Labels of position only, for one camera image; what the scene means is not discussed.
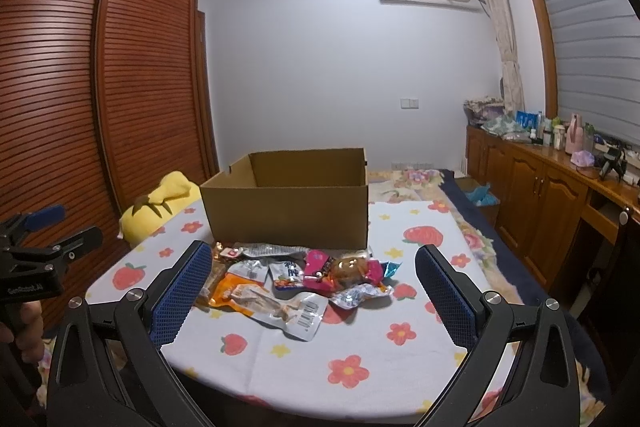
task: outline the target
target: finger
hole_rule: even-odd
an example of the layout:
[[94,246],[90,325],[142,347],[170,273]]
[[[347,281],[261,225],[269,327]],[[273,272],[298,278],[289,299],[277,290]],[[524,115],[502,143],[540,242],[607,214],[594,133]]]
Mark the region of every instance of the finger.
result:
[[22,352],[22,360],[26,363],[38,363],[44,357],[44,342]]
[[42,315],[40,301],[25,302],[20,308],[20,318],[24,324],[31,324]]
[[0,342],[5,344],[12,343],[14,341],[14,334],[4,324],[0,323]]
[[15,345],[18,346],[18,349],[24,351],[42,342],[43,326],[42,317],[38,317],[31,324],[27,325],[15,339]]

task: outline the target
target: pink bottle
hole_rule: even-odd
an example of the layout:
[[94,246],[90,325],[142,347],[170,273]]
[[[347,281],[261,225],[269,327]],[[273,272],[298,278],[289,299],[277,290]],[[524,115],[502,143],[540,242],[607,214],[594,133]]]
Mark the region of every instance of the pink bottle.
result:
[[566,130],[566,146],[564,152],[573,154],[582,150],[582,140],[584,139],[584,129],[582,128],[582,117],[574,112],[571,115],[571,124]]

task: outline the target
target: beige curtain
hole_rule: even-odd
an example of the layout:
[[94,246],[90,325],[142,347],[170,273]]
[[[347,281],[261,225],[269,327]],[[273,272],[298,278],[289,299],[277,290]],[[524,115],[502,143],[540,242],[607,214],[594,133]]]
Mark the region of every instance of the beige curtain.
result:
[[509,2],[507,0],[486,0],[486,3],[491,20],[494,22],[496,40],[500,49],[504,107],[507,113],[515,116],[516,111],[524,110],[524,95]]

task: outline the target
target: table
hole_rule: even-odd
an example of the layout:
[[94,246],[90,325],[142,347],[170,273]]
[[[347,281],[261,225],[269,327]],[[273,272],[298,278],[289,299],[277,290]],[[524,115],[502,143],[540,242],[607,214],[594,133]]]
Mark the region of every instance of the table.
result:
[[[490,289],[449,209],[433,201],[371,203],[369,245],[401,262],[390,297],[352,312],[327,308],[308,343],[242,314],[193,308],[162,353],[177,370],[225,393],[309,417],[414,422],[436,400],[466,355],[435,313],[414,266],[415,251],[439,245],[481,291]],[[89,288],[89,303],[146,288],[200,239],[213,240],[202,201],[175,216]],[[508,347],[479,409],[495,397],[513,362]]]

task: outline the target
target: wardrobe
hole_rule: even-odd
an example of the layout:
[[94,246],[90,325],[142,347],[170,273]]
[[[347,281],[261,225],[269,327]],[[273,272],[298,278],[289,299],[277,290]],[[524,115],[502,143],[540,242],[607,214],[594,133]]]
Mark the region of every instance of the wardrobe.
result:
[[0,0],[0,221],[61,203],[45,246],[85,227],[100,250],[43,302],[46,327],[129,250],[118,218],[173,170],[218,171],[197,0]]

